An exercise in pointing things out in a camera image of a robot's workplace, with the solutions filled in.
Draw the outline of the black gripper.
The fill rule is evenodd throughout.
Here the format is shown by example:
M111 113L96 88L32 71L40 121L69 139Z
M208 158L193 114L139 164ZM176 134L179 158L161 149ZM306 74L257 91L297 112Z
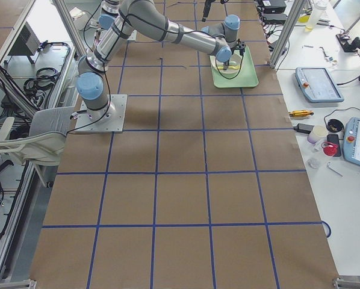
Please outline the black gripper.
M205 0L204 7L203 7L203 15L202 15L202 22L205 22L209 16L209 12L211 9L211 5L213 0ZM239 54L243 57L246 51L246 43L244 40L236 40L234 42L228 42L228 45L231 49L231 55L234 55L235 51L239 51ZM229 68L229 60L224 62L224 70Z

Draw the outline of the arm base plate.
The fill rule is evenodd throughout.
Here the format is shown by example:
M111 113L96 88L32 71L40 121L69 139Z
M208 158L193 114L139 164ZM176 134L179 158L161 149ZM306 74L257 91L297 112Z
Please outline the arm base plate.
M78 133L105 133L123 131L125 111L128 96L124 94L110 95L110 106L104 109L93 111L87 109L84 101L81 102L81 110L76 119L75 132Z
M131 33L128 35L127 41L128 41L128 42L135 42L136 39L137 39L137 31L136 31L136 30L133 30L133 31L131 31Z

